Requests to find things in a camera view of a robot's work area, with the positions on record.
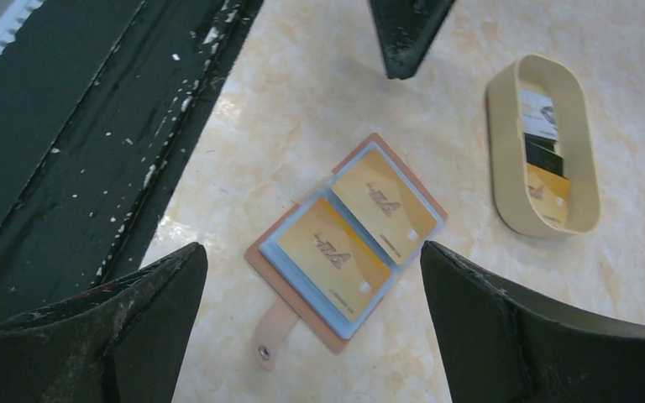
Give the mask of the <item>yellow credit cards stack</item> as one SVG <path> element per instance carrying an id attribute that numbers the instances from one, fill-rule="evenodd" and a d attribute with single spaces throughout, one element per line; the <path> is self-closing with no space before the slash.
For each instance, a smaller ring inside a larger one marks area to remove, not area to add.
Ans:
<path id="1" fill-rule="evenodd" d="M 568 216 L 569 180 L 531 164 L 526 164 L 526 172 L 527 193 L 538 216 L 563 228 Z"/>

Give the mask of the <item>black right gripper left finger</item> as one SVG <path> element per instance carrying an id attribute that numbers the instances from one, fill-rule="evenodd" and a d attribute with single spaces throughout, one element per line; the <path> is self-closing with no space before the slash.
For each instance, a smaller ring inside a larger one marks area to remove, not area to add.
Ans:
<path id="1" fill-rule="evenodd" d="M 0 402 L 169 402 L 207 277 L 190 243 L 0 322 Z"/>

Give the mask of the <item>cream plastic tray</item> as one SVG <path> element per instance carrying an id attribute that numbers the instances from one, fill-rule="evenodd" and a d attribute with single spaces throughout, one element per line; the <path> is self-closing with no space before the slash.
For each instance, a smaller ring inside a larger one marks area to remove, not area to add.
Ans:
<path id="1" fill-rule="evenodd" d="M 529 193 L 521 92 L 550 97 L 559 114 L 558 151 L 569 180 L 569 208 L 562 227 L 546 220 Z M 514 231 L 537 238 L 588 233 L 600 222 L 600 188 L 585 93 L 574 73 L 543 55 L 513 61 L 486 88 L 490 159 L 496 209 Z"/>

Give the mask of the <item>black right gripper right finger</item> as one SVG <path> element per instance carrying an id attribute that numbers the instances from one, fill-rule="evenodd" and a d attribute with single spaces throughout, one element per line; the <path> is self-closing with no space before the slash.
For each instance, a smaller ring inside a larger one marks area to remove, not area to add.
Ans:
<path id="1" fill-rule="evenodd" d="M 645 326 L 557 301 L 439 243 L 424 290 L 455 402 L 645 402 Z"/>

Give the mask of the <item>gold VIP credit card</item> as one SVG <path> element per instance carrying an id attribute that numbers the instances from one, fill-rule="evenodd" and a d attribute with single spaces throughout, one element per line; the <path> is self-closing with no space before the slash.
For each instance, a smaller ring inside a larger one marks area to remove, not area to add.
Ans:
<path id="1" fill-rule="evenodd" d="M 441 217 L 379 148 L 370 147 L 332 184 L 332 192 L 394 264 L 405 264 Z"/>

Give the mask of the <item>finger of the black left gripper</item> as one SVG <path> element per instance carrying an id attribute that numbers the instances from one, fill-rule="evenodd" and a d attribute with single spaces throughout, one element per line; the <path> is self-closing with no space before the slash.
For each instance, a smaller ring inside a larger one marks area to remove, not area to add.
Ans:
<path id="1" fill-rule="evenodd" d="M 416 75 L 454 0 L 369 0 L 386 76 Z"/>

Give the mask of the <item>tan leather card holder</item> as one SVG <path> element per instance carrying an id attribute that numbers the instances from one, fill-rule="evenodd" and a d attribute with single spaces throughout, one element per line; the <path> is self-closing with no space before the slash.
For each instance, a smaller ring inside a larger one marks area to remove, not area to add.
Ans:
<path id="1" fill-rule="evenodd" d="M 364 230 L 354 215 L 332 192 L 334 181 L 350 167 L 352 161 L 358 159 L 370 147 L 381 149 L 401 170 L 412 186 L 419 191 L 421 198 L 428 202 L 441 217 L 441 222 L 435 231 L 423 241 L 416 253 L 405 264 L 394 264 L 381 246 Z M 359 320 L 354 323 L 345 320 L 332 304 L 324 301 L 312 285 L 305 285 L 305 280 L 295 273 L 295 265 L 292 261 L 280 248 L 275 246 L 275 239 L 282 230 L 287 228 L 294 218 L 319 198 L 327 200 L 333 206 L 391 271 L 388 281 L 382 286 Z M 342 352 L 349 339 L 395 284 L 402 271 L 419 255 L 422 245 L 443 226 L 447 216 L 440 204 L 387 142 L 377 133 L 370 134 L 327 177 L 307 195 L 295 202 L 290 210 L 245 251 L 246 261 L 277 294 L 277 299 L 260 319 L 254 330 L 252 348 L 260 365 L 266 370 L 274 368 L 278 350 L 297 322 L 305 322 L 330 351 Z"/>

